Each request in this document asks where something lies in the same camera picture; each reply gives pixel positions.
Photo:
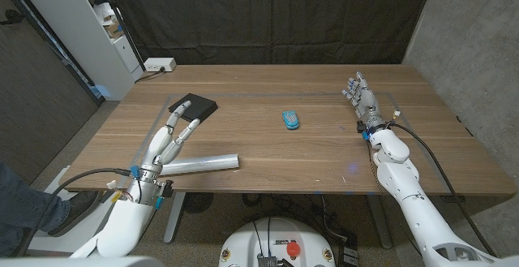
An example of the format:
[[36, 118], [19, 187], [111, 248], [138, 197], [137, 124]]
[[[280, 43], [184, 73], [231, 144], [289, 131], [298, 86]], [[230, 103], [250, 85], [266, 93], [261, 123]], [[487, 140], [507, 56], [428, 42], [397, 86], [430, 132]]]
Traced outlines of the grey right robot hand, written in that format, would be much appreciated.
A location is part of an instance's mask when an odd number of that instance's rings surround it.
[[360, 71], [356, 72], [355, 78], [349, 78], [347, 88], [342, 94], [353, 106], [358, 119], [368, 132], [374, 133], [385, 127], [386, 122], [380, 113], [379, 102]]

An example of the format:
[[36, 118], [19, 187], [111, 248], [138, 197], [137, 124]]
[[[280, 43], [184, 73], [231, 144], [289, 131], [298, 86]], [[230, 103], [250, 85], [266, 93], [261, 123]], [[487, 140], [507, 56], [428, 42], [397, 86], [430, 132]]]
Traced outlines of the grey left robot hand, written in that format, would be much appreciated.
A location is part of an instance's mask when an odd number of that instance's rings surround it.
[[178, 137], [174, 138], [174, 128], [190, 106], [191, 101], [184, 101], [169, 116], [166, 124], [157, 131], [140, 163], [142, 170], [160, 174], [163, 165], [169, 164], [179, 155], [184, 142], [200, 124], [198, 118], [194, 119]]

